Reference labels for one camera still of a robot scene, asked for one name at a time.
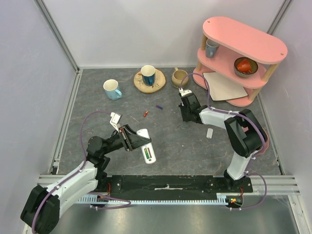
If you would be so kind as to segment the green battery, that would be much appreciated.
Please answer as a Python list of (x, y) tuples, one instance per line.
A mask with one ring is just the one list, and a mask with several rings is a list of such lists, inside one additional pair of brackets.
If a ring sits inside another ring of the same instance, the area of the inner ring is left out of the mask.
[(144, 152), (145, 152), (147, 160), (150, 161), (151, 160), (151, 156), (150, 156), (150, 153), (149, 153), (149, 149), (148, 148), (144, 148)]

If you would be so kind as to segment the white remote control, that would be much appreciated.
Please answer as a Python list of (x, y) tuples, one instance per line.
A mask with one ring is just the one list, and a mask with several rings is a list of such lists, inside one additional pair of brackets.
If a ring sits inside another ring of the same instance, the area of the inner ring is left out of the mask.
[[(136, 133), (141, 137), (151, 139), (147, 129), (140, 129)], [(156, 156), (151, 142), (143, 145), (141, 151), (146, 164), (156, 162)]]

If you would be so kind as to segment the white battery cover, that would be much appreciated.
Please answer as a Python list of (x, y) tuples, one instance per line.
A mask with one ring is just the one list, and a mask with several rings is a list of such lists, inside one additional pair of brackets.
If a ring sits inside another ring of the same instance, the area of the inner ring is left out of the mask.
[(212, 128), (208, 128), (207, 134), (206, 134), (206, 138), (211, 139), (212, 136), (213, 136), (213, 129)]

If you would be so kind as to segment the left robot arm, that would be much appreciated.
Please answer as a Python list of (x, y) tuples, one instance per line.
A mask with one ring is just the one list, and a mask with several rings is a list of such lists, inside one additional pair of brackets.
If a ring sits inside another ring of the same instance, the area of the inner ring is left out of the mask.
[(85, 160), (57, 182), (34, 187), (21, 212), (21, 220), (34, 234), (49, 234), (61, 216), (82, 196), (95, 190), (101, 192), (107, 186), (105, 169), (110, 161), (108, 153), (121, 148), (132, 151), (151, 145), (147, 129), (132, 130), (124, 125), (103, 139), (93, 136), (88, 141)]

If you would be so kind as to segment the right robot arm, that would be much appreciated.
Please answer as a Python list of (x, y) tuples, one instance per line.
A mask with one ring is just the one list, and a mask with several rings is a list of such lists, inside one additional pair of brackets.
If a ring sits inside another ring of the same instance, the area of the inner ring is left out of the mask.
[(200, 105), (197, 97), (190, 90), (180, 94), (182, 120), (225, 129), (234, 155), (224, 173), (223, 186), (229, 192), (241, 186), (240, 179), (247, 173), (252, 157), (265, 150), (268, 136), (251, 110), (241, 112), (219, 110), (208, 105)]

